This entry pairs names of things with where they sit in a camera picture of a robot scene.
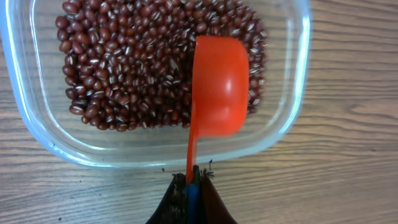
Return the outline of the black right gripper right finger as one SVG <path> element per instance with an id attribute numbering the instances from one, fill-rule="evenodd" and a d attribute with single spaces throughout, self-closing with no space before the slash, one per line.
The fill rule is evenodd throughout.
<path id="1" fill-rule="evenodd" d="M 200 223 L 237 224 L 213 185 L 212 171 L 203 170 L 200 182 L 199 214 Z"/>

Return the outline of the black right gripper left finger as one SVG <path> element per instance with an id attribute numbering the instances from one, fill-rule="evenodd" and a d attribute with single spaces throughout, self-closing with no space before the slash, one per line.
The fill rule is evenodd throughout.
<path id="1" fill-rule="evenodd" d="M 146 224 L 194 224 L 195 183 L 193 176 L 174 174 L 162 200 Z"/>

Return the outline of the red plastic measuring scoop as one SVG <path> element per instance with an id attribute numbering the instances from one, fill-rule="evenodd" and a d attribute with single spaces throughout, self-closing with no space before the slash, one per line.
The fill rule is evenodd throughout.
<path id="1" fill-rule="evenodd" d="M 232 37 L 200 35 L 196 39 L 192 74 L 188 183 L 193 180 L 198 138 L 234 134 L 246 120 L 248 53 L 242 42 Z"/>

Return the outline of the red beans in container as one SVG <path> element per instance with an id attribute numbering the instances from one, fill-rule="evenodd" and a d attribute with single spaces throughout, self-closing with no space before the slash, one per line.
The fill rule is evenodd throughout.
<path id="1" fill-rule="evenodd" d="M 233 37 L 249 59 L 253 114 L 264 89 L 267 32 L 237 0 L 66 0 L 55 20 L 69 110 L 100 130 L 190 126 L 201 35 Z"/>

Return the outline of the clear plastic bean container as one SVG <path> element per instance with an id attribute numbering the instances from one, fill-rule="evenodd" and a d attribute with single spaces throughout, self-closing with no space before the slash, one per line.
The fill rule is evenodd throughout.
<path id="1" fill-rule="evenodd" d="M 266 85 L 258 111 L 239 132 L 201 138 L 198 163 L 233 159 L 274 145 L 300 110 L 311 37 L 308 0 L 250 1 L 264 21 Z M 61 72 L 64 54 L 56 38 L 60 1 L 2 1 L 1 37 L 19 113 L 48 151 L 91 167 L 166 167 L 186 163 L 189 131 L 181 127 L 101 131 L 69 112 Z"/>

